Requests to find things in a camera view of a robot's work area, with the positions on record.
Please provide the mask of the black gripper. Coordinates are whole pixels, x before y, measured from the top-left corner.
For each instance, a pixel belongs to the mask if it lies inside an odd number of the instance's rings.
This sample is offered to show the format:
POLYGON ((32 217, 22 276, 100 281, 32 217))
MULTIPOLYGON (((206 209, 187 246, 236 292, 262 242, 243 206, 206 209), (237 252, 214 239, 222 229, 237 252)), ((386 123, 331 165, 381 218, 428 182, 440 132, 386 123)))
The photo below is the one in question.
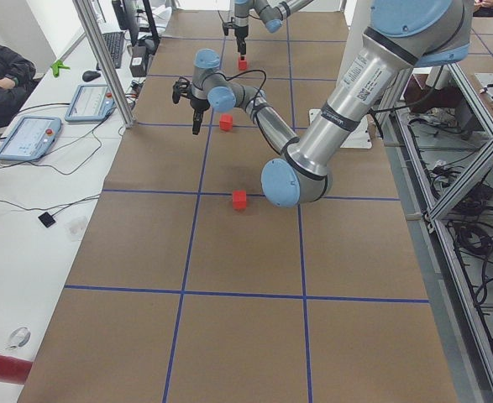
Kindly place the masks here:
POLYGON ((190 105, 194 110, 192 116, 192 134, 198 135, 202 127, 203 114, 208 110, 207 94, 202 89, 191 86, 190 105))
POLYGON ((238 52, 241 55, 246 54, 246 41, 245 38, 249 36, 249 26, 239 26, 235 24, 234 26, 235 37, 237 38, 238 52))

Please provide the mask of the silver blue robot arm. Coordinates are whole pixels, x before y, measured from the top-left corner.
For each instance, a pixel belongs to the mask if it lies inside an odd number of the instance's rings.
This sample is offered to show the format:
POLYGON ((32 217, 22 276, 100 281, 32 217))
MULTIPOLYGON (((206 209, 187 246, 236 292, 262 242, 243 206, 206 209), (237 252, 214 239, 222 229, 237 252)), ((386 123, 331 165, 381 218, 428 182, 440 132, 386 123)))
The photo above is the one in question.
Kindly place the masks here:
POLYGON ((279 155, 266 163, 260 178, 272 204, 314 202, 331 188, 329 161, 400 71, 466 57, 473 10, 471 1, 372 2, 362 49, 302 136, 291 130, 261 90, 226 78, 214 50, 196 53, 187 94, 220 113, 240 108, 258 126, 279 155))
POLYGON ((270 33, 274 33, 293 13, 310 3, 312 0, 292 0, 281 1, 277 5, 271 6, 266 0, 236 0, 233 3, 233 16, 228 22, 222 24, 223 32, 228 35, 230 29, 234 31, 239 56, 244 58, 247 54, 246 38, 249 36, 251 11, 257 14, 257 17, 270 33))

